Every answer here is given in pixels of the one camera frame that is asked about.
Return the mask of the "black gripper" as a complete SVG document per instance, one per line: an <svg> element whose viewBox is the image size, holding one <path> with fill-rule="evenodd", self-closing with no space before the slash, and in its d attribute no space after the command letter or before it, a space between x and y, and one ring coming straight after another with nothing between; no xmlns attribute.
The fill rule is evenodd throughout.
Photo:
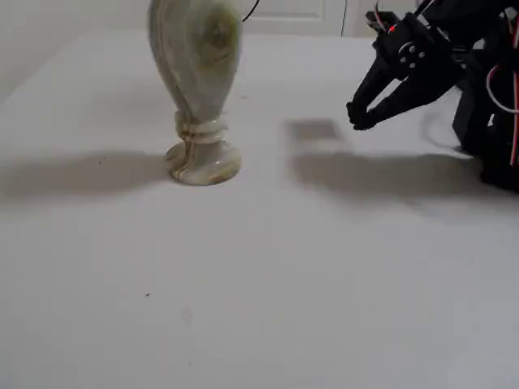
<svg viewBox="0 0 519 389"><path fill-rule="evenodd" d="M452 42L419 16L374 14L372 27L377 32L373 43L375 61L346 104L355 130L369 130L389 118L429 105L465 74ZM395 79L405 80L373 109L368 109Z"/></svg>

